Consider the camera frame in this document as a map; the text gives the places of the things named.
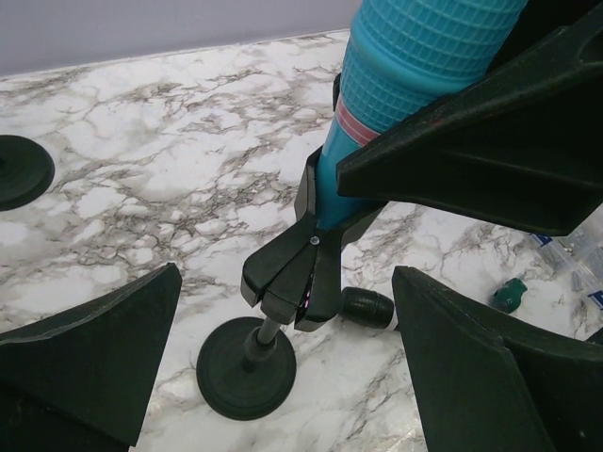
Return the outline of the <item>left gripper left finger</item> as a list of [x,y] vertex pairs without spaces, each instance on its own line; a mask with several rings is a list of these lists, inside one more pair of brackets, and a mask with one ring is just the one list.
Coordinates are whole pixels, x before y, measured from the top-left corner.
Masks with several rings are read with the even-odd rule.
[[180,296],[168,263],[1,335],[4,451],[127,451],[138,442]]

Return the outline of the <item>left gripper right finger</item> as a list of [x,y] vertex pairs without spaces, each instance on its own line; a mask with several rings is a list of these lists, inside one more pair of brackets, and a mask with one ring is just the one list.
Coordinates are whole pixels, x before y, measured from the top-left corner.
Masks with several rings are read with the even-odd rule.
[[429,450],[601,449],[600,333],[535,327],[413,267],[392,286]]

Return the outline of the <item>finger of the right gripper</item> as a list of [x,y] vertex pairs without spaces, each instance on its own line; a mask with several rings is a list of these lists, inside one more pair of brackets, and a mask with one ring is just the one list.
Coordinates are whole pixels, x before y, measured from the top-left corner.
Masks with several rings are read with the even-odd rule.
[[567,235],[602,202],[602,7],[531,4],[496,68],[336,168],[342,196]]

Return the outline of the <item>black microphone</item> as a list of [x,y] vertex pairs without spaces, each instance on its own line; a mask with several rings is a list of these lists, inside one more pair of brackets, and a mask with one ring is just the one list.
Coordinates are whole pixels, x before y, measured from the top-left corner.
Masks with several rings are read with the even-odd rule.
[[341,292],[339,315],[362,327],[385,331],[399,330],[394,301],[376,291],[345,287]]

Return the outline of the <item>blue microphone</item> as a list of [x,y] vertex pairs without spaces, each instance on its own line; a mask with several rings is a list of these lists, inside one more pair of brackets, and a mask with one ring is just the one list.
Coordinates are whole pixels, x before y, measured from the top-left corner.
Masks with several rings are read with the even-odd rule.
[[508,0],[366,0],[351,26],[317,166],[318,227],[365,200],[338,195],[336,164],[437,98],[483,78],[525,8]]

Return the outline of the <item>black round-base stand with clip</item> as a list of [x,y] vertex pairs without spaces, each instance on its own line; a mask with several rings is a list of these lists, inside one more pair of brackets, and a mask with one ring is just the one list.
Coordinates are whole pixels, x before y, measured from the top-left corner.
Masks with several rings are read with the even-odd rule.
[[319,152],[305,162],[294,203],[296,221],[244,262],[240,291],[263,318],[229,320],[201,347],[196,378],[207,405],[237,421],[264,417],[279,408],[293,387],[297,362],[281,328],[311,332],[341,309],[341,253],[357,241],[383,210],[363,208],[339,226],[317,226]]

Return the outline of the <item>clear plastic screw box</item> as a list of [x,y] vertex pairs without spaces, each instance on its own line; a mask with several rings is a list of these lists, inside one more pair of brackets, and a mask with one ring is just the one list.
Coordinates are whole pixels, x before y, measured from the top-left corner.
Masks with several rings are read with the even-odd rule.
[[578,226],[570,235],[529,234],[531,245],[556,275],[569,279],[572,291],[602,310],[602,230]]

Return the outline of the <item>green handled screwdriver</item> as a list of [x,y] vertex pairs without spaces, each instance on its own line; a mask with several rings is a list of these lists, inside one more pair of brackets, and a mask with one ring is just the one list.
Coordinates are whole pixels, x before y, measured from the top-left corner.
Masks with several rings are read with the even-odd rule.
[[497,288],[489,298],[489,306],[505,314],[516,311],[522,302],[528,288],[519,278],[509,279]]

